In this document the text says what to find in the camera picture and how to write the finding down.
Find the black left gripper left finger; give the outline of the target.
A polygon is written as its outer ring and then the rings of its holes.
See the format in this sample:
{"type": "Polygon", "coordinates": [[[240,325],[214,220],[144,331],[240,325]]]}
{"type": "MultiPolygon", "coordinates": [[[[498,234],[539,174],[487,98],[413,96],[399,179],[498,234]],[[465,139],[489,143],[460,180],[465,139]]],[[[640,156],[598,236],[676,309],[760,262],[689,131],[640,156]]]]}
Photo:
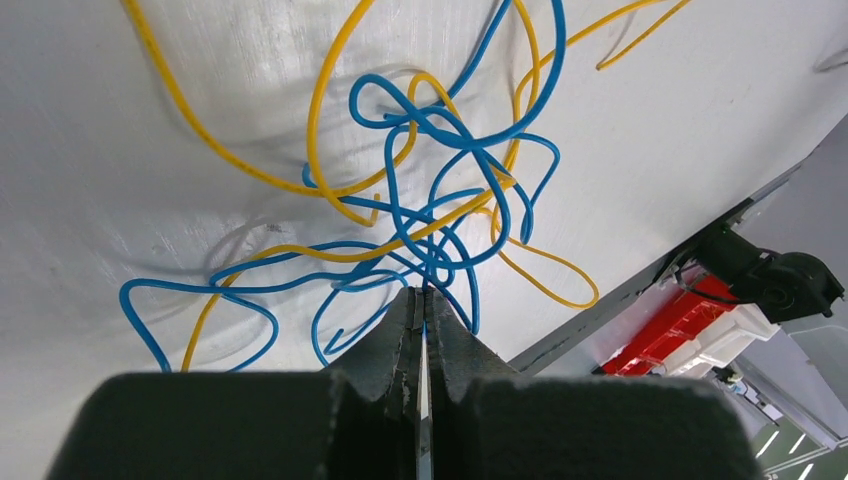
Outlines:
{"type": "Polygon", "coordinates": [[[126,373],[83,403],[51,479],[414,479],[421,293],[312,372],[126,373]]]}

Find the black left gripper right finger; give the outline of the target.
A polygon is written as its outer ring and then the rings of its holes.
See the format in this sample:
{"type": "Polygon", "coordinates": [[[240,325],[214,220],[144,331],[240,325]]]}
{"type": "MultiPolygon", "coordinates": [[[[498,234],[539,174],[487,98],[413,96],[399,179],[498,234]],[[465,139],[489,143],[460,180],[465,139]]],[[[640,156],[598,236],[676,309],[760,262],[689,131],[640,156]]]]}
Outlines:
{"type": "Polygon", "coordinates": [[[511,368],[434,289],[423,294],[438,479],[758,479],[748,438],[710,384],[533,377],[511,368]]]}

